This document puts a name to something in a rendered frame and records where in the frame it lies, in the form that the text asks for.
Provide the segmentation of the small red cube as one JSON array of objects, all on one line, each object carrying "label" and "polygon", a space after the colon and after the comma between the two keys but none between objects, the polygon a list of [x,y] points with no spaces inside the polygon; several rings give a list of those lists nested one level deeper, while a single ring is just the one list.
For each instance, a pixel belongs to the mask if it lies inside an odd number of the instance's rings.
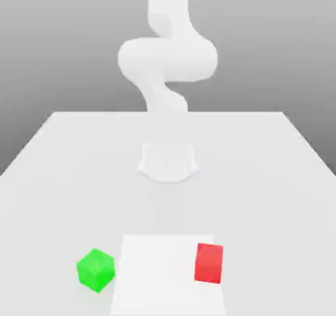
[{"label": "small red cube", "polygon": [[198,243],[194,280],[220,284],[222,277],[223,246]]}]

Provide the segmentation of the small green cube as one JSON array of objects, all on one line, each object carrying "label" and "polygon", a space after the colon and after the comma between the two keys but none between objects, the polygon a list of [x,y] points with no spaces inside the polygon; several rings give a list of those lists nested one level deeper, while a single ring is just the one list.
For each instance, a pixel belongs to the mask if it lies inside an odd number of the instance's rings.
[{"label": "small green cube", "polygon": [[114,257],[93,248],[76,262],[79,282],[99,293],[116,274]]}]

